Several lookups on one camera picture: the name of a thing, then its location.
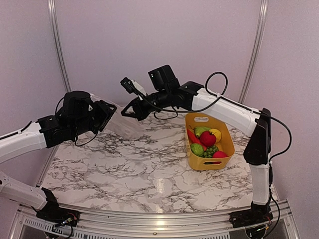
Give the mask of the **clear zip top bag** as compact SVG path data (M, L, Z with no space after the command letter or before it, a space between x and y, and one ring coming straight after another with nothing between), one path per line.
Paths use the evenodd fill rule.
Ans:
M123 107L116 105L117 109L105 129L125 138L125 139L138 139L144 135L144 128L134 118L124 117L121 115Z

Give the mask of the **red toy tomato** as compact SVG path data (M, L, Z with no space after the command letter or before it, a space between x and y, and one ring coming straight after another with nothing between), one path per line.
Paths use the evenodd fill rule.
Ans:
M200 142L206 147L213 146L216 143L216 141L216 136L209 131L203 132L200 136Z

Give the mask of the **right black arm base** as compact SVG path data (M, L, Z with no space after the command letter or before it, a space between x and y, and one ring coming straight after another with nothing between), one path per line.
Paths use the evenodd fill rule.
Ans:
M247 209L231 212L229 222L232 224L233 228L240 228L268 222L273 218L272 211L267 211L264 214L261 211L253 212L252 209Z

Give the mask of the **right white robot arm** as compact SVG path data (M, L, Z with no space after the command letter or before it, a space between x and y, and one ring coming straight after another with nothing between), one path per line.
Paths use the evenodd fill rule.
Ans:
M247 219L259 222L266 215L270 202L269 152L270 136L268 113L254 111L253 108L236 103L216 93L209 94L201 84L187 82L172 92L161 90L145 96L142 87L134 80L124 78L121 85L128 93L137 97L126 108L133 108L132 113L122 110L123 116L144 120L151 112L166 111L173 106L182 108L183 113L203 112L242 131L250 138L244 159L249 164L252 174L252 208L247 212Z

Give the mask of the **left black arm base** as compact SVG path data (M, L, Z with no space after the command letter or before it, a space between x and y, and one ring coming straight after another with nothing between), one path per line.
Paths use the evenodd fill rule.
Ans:
M36 216L40 219L50 221L59 226L77 226L80 212L76 210L61 207L44 207L36 212Z

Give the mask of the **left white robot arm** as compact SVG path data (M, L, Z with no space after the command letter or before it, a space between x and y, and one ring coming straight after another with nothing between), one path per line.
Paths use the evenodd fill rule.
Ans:
M27 126L15 132L1 136L0 161L7 162L23 154L55 147L66 141L77 142L78 137L88 131L98 134L102 131L116 111L116 106L103 100L76 110L72 115L62 114L29 122ZM0 174L0 195L10 200L42 210L51 221L57 222L63 217L63 211L57 206L53 193L45 188L36 188L17 181L5 173Z

